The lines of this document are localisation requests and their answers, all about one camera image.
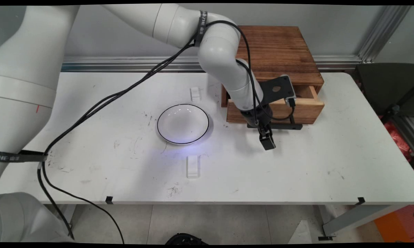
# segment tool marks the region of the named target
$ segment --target white table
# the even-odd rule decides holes
[[[143,75],[61,73],[51,119],[25,149],[44,151],[93,104]],[[319,98],[325,107],[316,122],[300,131],[273,130],[277,148],[265,151],[257,130],[225,121],[215,79],[205,73],[158,73],[57,143],[47,174],[54,185],[99,204],[107,196],[114,204],[319,205],[353,205],[363,197],[363,207],[355,208],[360,213],[343,215],[356,222],[336,218],[324,226],[327,235],[414,204],[414,171],[352,78],[322,77]],[[198,143],[166,143],[156,120],[172,105],[191,103],[193,86],[202,99],[195,104],[212,126]],[[186,177],[189,155],[201,156],[198,179]],[[36,171],[37,163],[9,165],[0,194],[26,192],[49,203]],[[83,203],[49,191],[59,204]]]

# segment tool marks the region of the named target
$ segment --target floor tile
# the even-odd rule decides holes
[[[334,238],[334,241],[336,243],[377,243],[383,242],[383,238],[374,221],[371,221],[355,229],[341,232]]]
[[[263,205],[154,205],[147,244],[163,245],[177,233],[209,245],[271,243]]]
[[[152,205],[100,205],[120,226],[126,244],[146,244]],[[72,217],[77,242],[120,244],[117,227],[106,213],[88,204],[77,205]]]
[[[273,245],[287,244],[301,220],[307,220],[313,243],[323,236],[322,218],[317,206],[311,205],[267,205],[268,224],[270,225]]]

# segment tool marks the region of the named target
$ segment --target wooden drawer box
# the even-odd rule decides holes
[[[313,124],[325,104],[319,101],[313,86],[294,85],[293,87],[297,97],[294,110],[295,122],[297,124]],[[273,117],[276,118],[284,118],[291,112],[291,108],[285,104],[284,99],[275,101],[271,103],[270,106],[273,110]],[[239,109],[231,99],[228,100],[227,122],[246,123]],[[289,120],[273,122],[289,123]]]
[[[286,74],[297,96],[294,120],[297,124],[313,124],[324,104],[317,98],[323,78],[298,27],[240,26],[248,40],[251,69],[259,83]],[[241,37],[237,58],[248,61],[245,42]],[[221,106],[228,108],[227,122],[245,123],[227,91],[222,87]],[[273,116],[283,118],[291,108],[285,100],[270,104]]]

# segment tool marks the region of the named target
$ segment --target orange object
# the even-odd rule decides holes
[[[386,129],[399,147],[407,161],[411,161],[411,150],[392,122],[385,124]],[[406,206],[395,212],[376,219],[375,225],[385,242],[414,243],[414,205]]]
[[[414,242],[414,205],[376,219],[375,225],[385,242]]]

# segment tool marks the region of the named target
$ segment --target gray wall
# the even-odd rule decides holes
[[[383,6],[180,3],[218,13],[238,25],[298,26],[313,55],[355,55]],[[0,8],[0,16],[21,16],[21,9]],[[19,26],[17,19],[0,19],[0,44]],[[83,5],[66,45],[66,56],[165,56],[177,49],[133,30],[99,5]],[[183,55],[196,55],[189,49]]]
[[[409,9],[374,62],[414,63],[414,6]]]

